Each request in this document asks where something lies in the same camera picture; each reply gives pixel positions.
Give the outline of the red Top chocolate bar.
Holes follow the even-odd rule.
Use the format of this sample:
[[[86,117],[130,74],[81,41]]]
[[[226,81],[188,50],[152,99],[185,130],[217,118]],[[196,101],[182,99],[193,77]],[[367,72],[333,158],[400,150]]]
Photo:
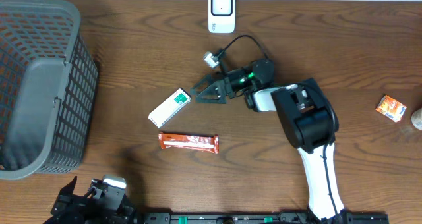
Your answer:
[[[219,153],[219,137],[215,136],[193,136],[185,134],[159,133],[158,140],[161,149],[185,148],[202,152]]]

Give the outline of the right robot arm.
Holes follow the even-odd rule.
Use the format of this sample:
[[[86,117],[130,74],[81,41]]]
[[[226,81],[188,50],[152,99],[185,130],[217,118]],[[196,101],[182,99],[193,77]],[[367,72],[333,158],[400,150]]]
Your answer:
[[[225,103],[243,96],[249,109],[274,111],[288,142],[299,152],[309,187],[309,209],[320,223],[344,223],[334,169],[337,116],[317,82],[309,78],[275,85],[275,66],[259,59],[240,69],[227,70],[209,59],[216,69],[190,90],[198,103]]]

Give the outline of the orange small snack packet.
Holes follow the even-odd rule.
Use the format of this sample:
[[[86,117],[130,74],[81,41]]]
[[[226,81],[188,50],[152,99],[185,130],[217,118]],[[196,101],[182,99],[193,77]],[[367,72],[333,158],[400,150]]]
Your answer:
[[[385,95],[375,108],[376,111],[393,120],[395,123],[400,121],[407,107],[398,100]]]

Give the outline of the green lid jar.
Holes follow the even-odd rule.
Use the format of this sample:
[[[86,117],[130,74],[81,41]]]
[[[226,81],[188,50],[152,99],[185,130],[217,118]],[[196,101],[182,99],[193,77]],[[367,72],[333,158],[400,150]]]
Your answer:
[[[411,123],[416,129],[422,130],[422,108],[412,113]]]

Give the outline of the white green box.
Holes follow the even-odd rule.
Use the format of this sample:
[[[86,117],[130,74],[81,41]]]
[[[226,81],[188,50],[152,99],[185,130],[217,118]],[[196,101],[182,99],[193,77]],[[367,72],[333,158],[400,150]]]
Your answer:
[[[161,128],[190,102],[190,95],[184,91],[184,89],[179,88],[157,106],[157,108],[148,115],[148,119],[152,121],[157,128]]]

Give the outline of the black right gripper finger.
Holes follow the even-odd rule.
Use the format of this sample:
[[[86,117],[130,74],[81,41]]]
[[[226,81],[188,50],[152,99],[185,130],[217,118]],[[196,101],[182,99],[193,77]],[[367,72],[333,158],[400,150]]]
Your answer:
[[[207,74],[190,89],[190,93],[194,96],[222,96],[219,85],[222,79],[220,72]]]
[[[195,84],[195,100],[198,103],[226,104],[226,95],[223,80],[204,79]]]

